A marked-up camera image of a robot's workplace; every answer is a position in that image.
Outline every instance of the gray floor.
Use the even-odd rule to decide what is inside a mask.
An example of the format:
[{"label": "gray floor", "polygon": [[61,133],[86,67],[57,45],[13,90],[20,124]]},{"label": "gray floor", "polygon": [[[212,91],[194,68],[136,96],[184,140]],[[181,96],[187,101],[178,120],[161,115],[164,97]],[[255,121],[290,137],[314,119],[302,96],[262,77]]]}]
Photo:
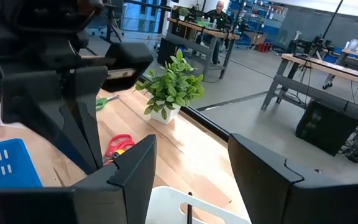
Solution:
[{"label": "gray floor", "polygon": [[[157,52],[153,46],[159,38],[157,34],[150,36],[150,34],[126,32],[124,41],[146,42],[156,57]],[[94,37],[90,40],[90,47],[96,53],[104,55],[108,44]],[[260,111],[265,96],[263,92],[270,87],[280,62],[280,57],[275,53],[234,49],[224,79],[218,80],[218,71],[211,72],[206,77],[209,82],[203,82],[205,96],[192,102],[191,105],[194,108],[213,104],[224,105],[227,101],[240,98],[240,102],[211,108],[202,113],[230,133],[239,133],[304,166],[320,169],[325,175],[341,182],[358,183],[358,164],[348,161],[342,155],[332,157],[295,136],[295,128],[304,113],[303,109],[285,101],[276,105],[273,99],[265,112]],[[158,72],[158,66],[154,61],[150,68]],[[311,76],[309,74],[307,71],[303,83],[321,88],[327,74],[316,70],[311,72]],[[296,74],[295,79],[299,80],[300,76]],[[351,85],[348,80],[336,78],[334,86],[327,91],[358,104],[357,86],[357,83]],[[305,96],[300,95],[300,98],[304,100]]]}]

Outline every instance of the workbench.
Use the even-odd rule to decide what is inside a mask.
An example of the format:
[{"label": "workbench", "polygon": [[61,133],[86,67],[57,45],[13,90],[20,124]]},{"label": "workbench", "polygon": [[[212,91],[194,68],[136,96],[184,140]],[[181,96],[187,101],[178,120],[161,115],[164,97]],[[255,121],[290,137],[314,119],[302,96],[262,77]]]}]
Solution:
[{"label": "workbench", "polygon": [[[226,142],[183,113],[168,125],[152,120],[144,115],[149,96],[133,88],[114,94],[119,99],[110,101],[96,114],[101,153],[115,134],[130,134],[134,142],[155,134],[154,187],[167,185],[186,194],[192,192],[201,200],[248,217],[232,174]],[[111,95],[101,90],[98,97]],[[86,177],[63,153],[31,130],[0,126],[0,141],[12,138],[23,139],[44,187],[68,187]],[[206,212],[193,213],[205,222],[216,221]]]},{"label": "workbench", "polygon": [[[237,34],[222,33],[216,29],[202,27],[194,22],[181,21],[178,19],[170,18],[170,17],[167,18],[167,20],[170,23],[169,23],[168,32],[167,32],[165,39],[169,40],[170,42],[173,42],[174,44],[184,45],[184,46],[189,47],[197,52],[201,52],[202,54],[205,54],[206,59],[195,57],[195,60],[197,62],[203,64],[203,66],[204,66],[202,74],[204,74],[204,76],[206,76],[208,74],[209,70],[220,70],[221,75],[219,78],[223,78],[224,73],[227,69],[227,65],[229,64],[229,59],[230,59],[230,55],[231,55],[231,52],[232,52],[232,49],[234,46],[234,41],[237,40],[239,38],[239,36]],[[213,38],[211,40],[211,43],[209,44],[209,47],[204,47],[200,44],[197,44],[196,42],[187,40],[186,38],[179,37],[179,36],[173,34],[172,31],[173,31],[174,24],[185,26],[186,28],[193,29],[196,32],[202,32],[204,34],[212,35]],[[229,40],[229,48],[226,52],[226,57],[224,59],[222,66],[212,64],[212,54],[214,52],[215,45],[216,45],[216,42],[218,41],[218,39],[228,39]]]},{"label": "workbench", "polygon": [[[353,52],[349,49],[342,49],[342,52],[340,54],[340,56],[338,57],[338,59],[336,60],[335,64],[336,65],[341,65],[344,66],[346,58],[348,58],[349,55],[356,55],[358,56],[357,52]],[[331,87],[333,85],[333,80],[335,78],[335,74],[329,74],[326,81],[324,82],[323,85],[323,89],[327,89],[329,87]]]},{"label": "workbench", "polygon": [[[293,66],[288,76],[284,77],[283,74],[289,62],[293,62]],[[340,65],[335,65],[333,63],[324,62],[317,58],[306,59],[296,57],[292,54],[283,54],[282,62],[277,70],[276,75],[273,78],[273,83],[271,84],[270,89],[261,107],[262,110],[266,110],[273,97],[278,98],[277,103],[281,102],[281,100],[285,100],[301,108],[306,108],[307,105],[305,105],[304,102],[298,102],[292,98],[285,96],[285,93],[288,91],[288,89],[291,89],[305,94],[312,99],[318,100],[320,103],[332,109],[341,111],[345,114],[348,114],[349,116],[358,119],[358,104],[356,104],[355,102],[331,95],[330,93],[327,93],[323,90],[318,90],[316,88],[313,88],[312,86],[309,86],[307,83],[304,84],[293,80],[294,74],[300,65],[305,65],[307,68],[321,70],[323,72],[327,72],[335,76],[348,79],[350,81],[356,82],[358,85],[358,71],[352,70],[350,68],[345,68]],[[282,88],[278,93],[276,93],[278,85],[282,85]]]}]

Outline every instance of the blue plastic crate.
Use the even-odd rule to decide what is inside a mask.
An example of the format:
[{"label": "blue plastic crate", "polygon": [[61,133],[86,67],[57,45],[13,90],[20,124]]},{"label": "blue plastic crate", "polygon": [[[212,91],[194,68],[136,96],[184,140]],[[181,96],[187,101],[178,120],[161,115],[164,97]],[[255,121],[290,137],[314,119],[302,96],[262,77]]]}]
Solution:
[{"label": "blue plastic crate", "polygon": [[0,142],[0,188],[42,187],[21,139]]}]

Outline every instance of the green scissors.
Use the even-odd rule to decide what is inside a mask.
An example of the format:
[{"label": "green scissors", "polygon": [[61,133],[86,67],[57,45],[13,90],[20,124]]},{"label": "green scissors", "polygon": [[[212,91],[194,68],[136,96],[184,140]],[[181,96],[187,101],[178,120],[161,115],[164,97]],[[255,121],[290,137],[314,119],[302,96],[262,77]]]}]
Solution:
[{"label": "green scissors", "polygon": [[104,106],[106,105],[106,103],[108,103],[109,101],[112,101],[112,100],[115,100],[118,98],[119,98],[119,95],[97,99],[96,100],[96,111],[103,109]]}]

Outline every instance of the black computer tower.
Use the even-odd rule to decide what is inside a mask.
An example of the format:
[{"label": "black computer tower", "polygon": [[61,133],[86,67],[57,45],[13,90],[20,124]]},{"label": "black computer tower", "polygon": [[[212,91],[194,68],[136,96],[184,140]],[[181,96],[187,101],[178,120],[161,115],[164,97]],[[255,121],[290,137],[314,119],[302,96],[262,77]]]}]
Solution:
[{"label": "black computer tower", "polygon": [[161,38],[160,48],[158,50],[157,62],[165,66],[165,61],[167,63],[172,63],[172,59],[170,56],[176,55],[177,45],[166,40],[165,38]]},{"label": "black computer tower", "polygon": [[312,101],[296,127],[296,136],[335,156],[356,129],[358,119]]}]

